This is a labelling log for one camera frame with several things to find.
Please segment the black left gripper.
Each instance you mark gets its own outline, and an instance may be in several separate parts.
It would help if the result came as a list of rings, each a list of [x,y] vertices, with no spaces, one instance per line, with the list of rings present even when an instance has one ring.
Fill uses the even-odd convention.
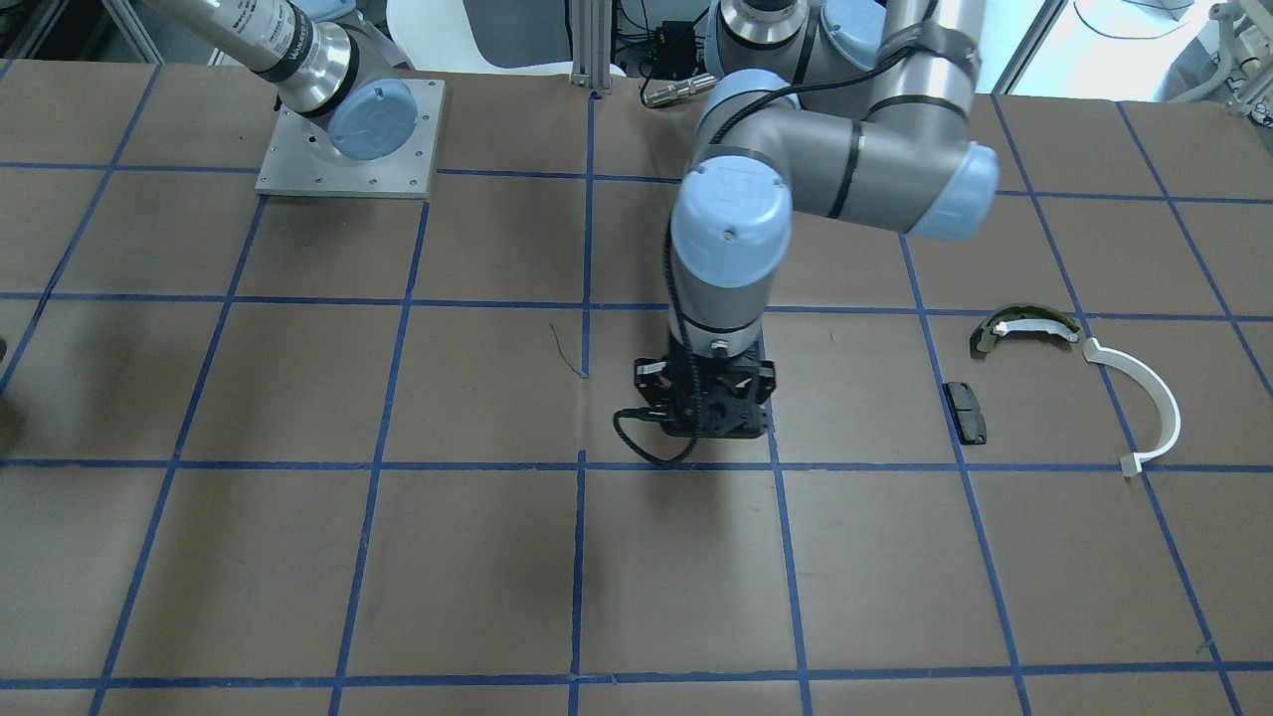
[[[633,383],[648,404],[642,418],[665,434],[755,440],[770,427],[765,404],[777,390],[777,363],[763,361],[757,344],[719,358],[686,352],[672,340],[662,358],[634,361]]]

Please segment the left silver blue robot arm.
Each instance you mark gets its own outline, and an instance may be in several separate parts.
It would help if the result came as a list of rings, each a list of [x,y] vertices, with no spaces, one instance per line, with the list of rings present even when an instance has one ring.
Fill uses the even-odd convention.
[[[715,1],[718,83],[694,131],[662,268],[667,352],[634,363],[644,406],[617,412],[687,440],[768,431],[777,367],[760,354],[796,213],[966,240],[999,159],[969,132],[981,1]]]

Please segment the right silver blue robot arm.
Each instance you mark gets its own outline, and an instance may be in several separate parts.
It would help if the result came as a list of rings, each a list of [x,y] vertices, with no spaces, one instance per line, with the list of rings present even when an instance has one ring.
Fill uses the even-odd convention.
[[[395,153],[418,127],[405,55],[355,1],[157,1],[169,18],[269,82],[283,107],[354,161]]]

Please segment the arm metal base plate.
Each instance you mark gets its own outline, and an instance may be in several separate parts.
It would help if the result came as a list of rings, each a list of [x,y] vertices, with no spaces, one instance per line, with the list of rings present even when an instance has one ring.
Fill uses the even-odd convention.
[[[284,107],[256,190],[286,197],[426,199],[447,87],[440,79],[374,82],[323,125]]]

